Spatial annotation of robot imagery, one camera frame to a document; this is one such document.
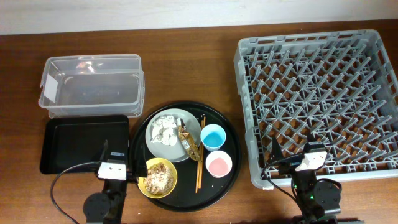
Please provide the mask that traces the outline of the yellow bowl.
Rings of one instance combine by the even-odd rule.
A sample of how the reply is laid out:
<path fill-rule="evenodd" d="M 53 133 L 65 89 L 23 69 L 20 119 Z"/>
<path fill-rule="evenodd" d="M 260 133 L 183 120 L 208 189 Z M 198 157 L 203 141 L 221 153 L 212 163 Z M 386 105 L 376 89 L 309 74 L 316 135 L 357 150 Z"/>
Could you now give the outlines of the yellow bowl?
<path fill-rule="evenodd" d="M 160 199 L 160 198 L 166 197 L 168 194 L 170 194 L 170 193 L 173 191 L 173 189 L 175 188 L 175 186 L 176 186 L 176 184 L 177 184 L 177 180 L 178 180 L 177 170 L 176 170 L 175 166 L 174 166 L 170 161 L 168 161 L 167 159 L 163 159 L 163 158 L 152 158 L 152 159 L 149 159 L 149 160 L 146 162 L 147 171 L 150 169 L 150 167 L 152 167 L 154 164 L 157 164 L 157 163 L 164 163 L 164 164 L 172 171 L 172 176 L 173 176 L 173 178 L 174 178 L 174 184 L 173 184 L 172 188 L 170 189 L 170 191 L 167 192 L 165 195 L 152 195 L 152 194 L 150 194 L 150 193 L 145 189 L 145 186 L 144 186 L 144 179 L 145 179 L 146 177 L 140 177 L 140 178 L 139 178 L 139 182 L 138 182 L 138 188 L 139 188 L 139 190 L 140 190 L 146 197 L 154 198 L 154 199 Z"/>

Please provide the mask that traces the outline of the food scraps with rice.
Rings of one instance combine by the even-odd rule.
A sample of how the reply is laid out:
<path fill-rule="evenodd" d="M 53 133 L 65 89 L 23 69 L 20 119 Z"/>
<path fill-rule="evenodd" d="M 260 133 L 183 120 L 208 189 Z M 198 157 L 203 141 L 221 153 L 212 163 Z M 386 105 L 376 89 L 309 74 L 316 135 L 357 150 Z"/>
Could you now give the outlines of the food scraps with rice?
<path fill-rule="evenodd" d="M 154 164 L 144 179 L 145 189 L 152 195 L 165 195 L 174 184 L 172 171 L 164 164 Z"/>

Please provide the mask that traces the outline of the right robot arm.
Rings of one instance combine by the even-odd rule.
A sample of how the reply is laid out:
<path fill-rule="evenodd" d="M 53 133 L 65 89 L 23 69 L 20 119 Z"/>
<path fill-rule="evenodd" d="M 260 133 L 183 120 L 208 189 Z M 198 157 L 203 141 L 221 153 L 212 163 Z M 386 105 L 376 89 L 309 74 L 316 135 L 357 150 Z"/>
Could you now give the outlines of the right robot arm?
<path fill-rule="evenodd" d="M 293 223 L 337 223 L 341 212 L 342 186 L 327 178 L 319 179 L 316 171 L 323 167 L 327 156 L 326 146 L 310 133 L 304 149 L 298 154 L 283 156 L 277 138 L 272 138 L 270 166 L 277 166 L 280 175 L 290 175 L 290 195 L 301 211 Z"/>

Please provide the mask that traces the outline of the light blue cup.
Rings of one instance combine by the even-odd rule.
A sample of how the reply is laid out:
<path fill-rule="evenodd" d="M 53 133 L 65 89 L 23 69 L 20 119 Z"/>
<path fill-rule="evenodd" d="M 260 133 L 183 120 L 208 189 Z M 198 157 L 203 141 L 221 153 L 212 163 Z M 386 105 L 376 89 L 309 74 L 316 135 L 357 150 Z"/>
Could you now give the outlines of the light blue cup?
<path fill-rule="evenodd" d="M 220 125 L 209 124 L 202 129 L 200 139 L 205 149 L 217 151 L 226 142 L 226 131 Z"/>

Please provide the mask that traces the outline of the pink cup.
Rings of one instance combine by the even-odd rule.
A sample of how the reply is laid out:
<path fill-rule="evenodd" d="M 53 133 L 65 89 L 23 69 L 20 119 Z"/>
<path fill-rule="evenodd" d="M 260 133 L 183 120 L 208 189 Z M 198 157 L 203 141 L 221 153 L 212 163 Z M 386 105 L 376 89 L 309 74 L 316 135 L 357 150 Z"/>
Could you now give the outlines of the pink cup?
<path fill-rule="evenodd" d="M 231 157 L 224 151 L 213 151 L 206 158 L 205 166 L 211 176 L 222 178 L 229 174 L 233 162 Z"/>

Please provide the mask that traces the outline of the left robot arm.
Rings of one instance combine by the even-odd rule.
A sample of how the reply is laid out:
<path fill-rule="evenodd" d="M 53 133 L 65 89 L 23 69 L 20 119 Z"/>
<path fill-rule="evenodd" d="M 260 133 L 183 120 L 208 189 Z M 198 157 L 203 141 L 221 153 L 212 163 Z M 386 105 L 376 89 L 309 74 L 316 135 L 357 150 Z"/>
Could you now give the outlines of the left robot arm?
<path fill-rule="evenodd" d="M 84 202 L 86 222 L 121 223 L 127 185 L 136 184 L 141 177 L 147 177 L 146 161 L 142 158 L 130 161 L 127 150 L 109 150 L 108 141 L 105 141 L 95 176 L 104 185 L 101 192 L 91 194 Z"/>

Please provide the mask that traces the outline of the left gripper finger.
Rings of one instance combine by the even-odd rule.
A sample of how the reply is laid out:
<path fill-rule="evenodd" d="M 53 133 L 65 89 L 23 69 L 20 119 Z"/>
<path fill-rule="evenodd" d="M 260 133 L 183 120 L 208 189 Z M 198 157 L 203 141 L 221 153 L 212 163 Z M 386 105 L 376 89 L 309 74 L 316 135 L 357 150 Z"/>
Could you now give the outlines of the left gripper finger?
<path fill-rule="evenodd" d="M 107 149 L 108 149 L 108 140 L 106 139 L 104 141 L 104 143 L 103 143 L 103 147 L 102 147 L 101 156 L 100 156 L 99 161 L 104 161 L 104 157 L 105 157 Z"/>
<path fill-rule="evenodd" d="M 136 147 L 134 151 L 134 173 L 136 177 L 147 177 L 147 165 L 145 158 L 145 144 L 142 143 L 139 147 Z"/>

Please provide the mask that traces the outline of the brown snack wrapper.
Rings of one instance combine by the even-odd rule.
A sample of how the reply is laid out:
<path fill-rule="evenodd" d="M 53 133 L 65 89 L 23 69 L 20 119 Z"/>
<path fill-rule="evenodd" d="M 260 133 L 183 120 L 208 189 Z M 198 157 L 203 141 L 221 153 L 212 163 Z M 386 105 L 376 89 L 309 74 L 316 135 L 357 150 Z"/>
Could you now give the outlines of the brown snack wrapper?
<path fill-rule="evenodd" d="M 201 158 L 200 150 L 195 143 L 193 136 L 188 132 L 182 118 L 177 118 L 177 126 L 178 137 L 184 150 L 192 160 L 199 162 Z"/>

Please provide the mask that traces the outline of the white napkin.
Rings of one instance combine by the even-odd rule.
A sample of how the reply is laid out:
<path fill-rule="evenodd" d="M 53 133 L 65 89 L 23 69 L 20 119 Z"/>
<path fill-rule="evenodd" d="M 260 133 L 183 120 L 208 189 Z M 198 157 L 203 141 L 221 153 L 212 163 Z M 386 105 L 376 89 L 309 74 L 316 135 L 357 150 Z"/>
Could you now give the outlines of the white napkin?
<path fill-rule="evenodd" d="M 172 115 L 159 116 L 152 123 L 151 143 L 161 143 L 166 146 L 174 146 L 177 143 L 175 130 L 177 124 Z"/>

